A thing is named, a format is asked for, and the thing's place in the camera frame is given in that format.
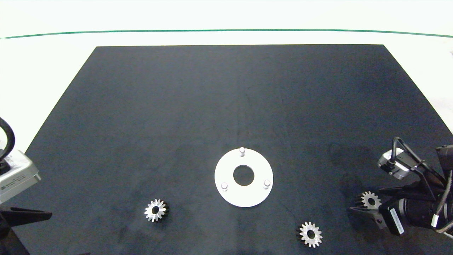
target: cable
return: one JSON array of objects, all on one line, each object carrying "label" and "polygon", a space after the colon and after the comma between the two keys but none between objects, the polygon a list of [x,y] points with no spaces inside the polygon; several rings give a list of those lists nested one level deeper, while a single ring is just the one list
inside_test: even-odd
[{"label": "cable", "polygon": [[394,137],[393,138],[393,141],[392,141],[392,154],[391,154],[391,157],[390,159],[387,161],[387,164],[392,167],[395,165],[396,163],[396,144],[397,143],[400,143],[404,149],[406,149],[406,151],[415,159],[415,161],[417,163],[419,163],[423,168],[425,168],[427,171],[429,171],[430,173],[432,173],[434,176],[436,176],[439,180],[441,181],[445,181],[445,179],[439,174],[437,173],[431,166],[429,166],[428,164],[426,164],[424,162],[424,160],[422,160],[419,156],[417,156],[417,154],[415,154],[415,152],[403,141],[403,139],[399,138],[399,137]]},{"label": "cable", "polygon": [[445,227],[441,228],[441,229],[436,229],[436,232],[438,233],[444,233],[445,231],[448,231],[449,229],[451,229],[453,227],[453,221],[450,221]]},{"label": "cable", "polygon": [[442,207],[445,205],[445,201],[447,200],[448,195],[450,194],[450,189],[452,187],[452,175],[453,175],[453,171],[450,171],[448,173],[447,187],[445,188],[445,191],[443,192],[442,199],[440,200],[440,203],[437,205],[436,212],[434,213],[433,218],[431,220],[431,226],[433,226],[433,227],[437,227],[439,213],[442,210]]},{"label": "cable", "polygon": [[4,150],[0,152],[0,161],[2,161],[13,150],[16,138],[11,127],[2,118],[0,118],[0,128],[5,132],[7,140]]}]

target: gray device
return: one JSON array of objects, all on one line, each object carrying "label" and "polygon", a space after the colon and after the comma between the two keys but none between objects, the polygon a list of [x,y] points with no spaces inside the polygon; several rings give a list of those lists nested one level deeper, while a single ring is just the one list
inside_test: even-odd
[{"label": "gray device", "polygon": [[0,204],[41,180],[33,162],[19,150],[5,157],[10,170],[0,175]]}]

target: black cable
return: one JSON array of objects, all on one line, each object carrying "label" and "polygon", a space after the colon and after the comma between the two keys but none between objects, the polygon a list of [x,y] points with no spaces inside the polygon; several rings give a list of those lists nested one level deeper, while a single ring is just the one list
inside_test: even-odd
[{"label": "black cable", "polygon": [[404,149],[406,149],[406,151],[413,157],[413,159],[417,163],[419,163],[423,168],[425,168],[427,171],[429,171],[430,173],[435,175],[439,180],[441,180],[441,181],[445,180],[431,166],[426,164],[424,160],[422,160],[419,156],[417,156],[417,154],[415,154],[415,152],[403,141],[403,139],[401,139],[399,137],[394,137],[393,141],[392,141],[392,154],[391,154],[389,161],[387,162],[390,166],[394,166],[396,163],[396,161],[395,161],[396,160],[396,144],[398,142],[404,147]]},{"label": "black cable", "polygon": [[2,161],[13,150],[16,138],[11,127],[2,118],[0,118],[0,128],[5,132],[7,140],[5,148],[0,152],[0,161]]},{"label": "black cable", "polygon": [[450,171],[448,173],[448,181],[447,181],[447,187],[445,188],[445,191],[442,195],[442,199],[440,200],[440,203],[437,205],[437,210],[435,212],[436,215],[439,215],[440,211],[442,210],[443,205],[445,204],[445,201],[447,200],[447,197],[450,193],[450,189],[452,186],[452,174],[453,172]]}]

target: gear center hole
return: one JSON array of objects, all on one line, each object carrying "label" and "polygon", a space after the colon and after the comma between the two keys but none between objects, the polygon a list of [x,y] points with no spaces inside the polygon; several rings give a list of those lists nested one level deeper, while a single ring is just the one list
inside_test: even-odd
[{"label": "gear center hole", "polygon": [[233,177],[237,184],[241,186],[247,186],[253,182],[255,174],[250,167],[241,165],[236,167],[233,172]]},{"label": "gear center hole", "polygon": [[374,201],[374,199],[372,199],[371,197],[368,198],[368,203],[372,206],[374,206],[376,204],[376,201]]},{"label": "gear center hole", "polygon": [[154,206],[152,209],[151,209],[151,212],[153,214],[157,214],[159,212],[159,206]]},{"label": "gear center hole", "polygon": [[310,238],[310,239],[313,239],[314,238],[314,231],[313,230],[308,230],[307,231],[307,236]]}]

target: white label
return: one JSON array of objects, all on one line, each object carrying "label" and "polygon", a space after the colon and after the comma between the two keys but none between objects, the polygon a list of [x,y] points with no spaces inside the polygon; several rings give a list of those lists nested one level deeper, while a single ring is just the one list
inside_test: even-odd
[{"label": "white label", "polygon": [[396,214],[395,208],[390,209],[390,214],[392,214],[393,221],[395,222],[396,228],[398,229],[398,232],[401,234],[404,233],[403,225],[401,225],[401,221],[398,218],[398,215]]}]

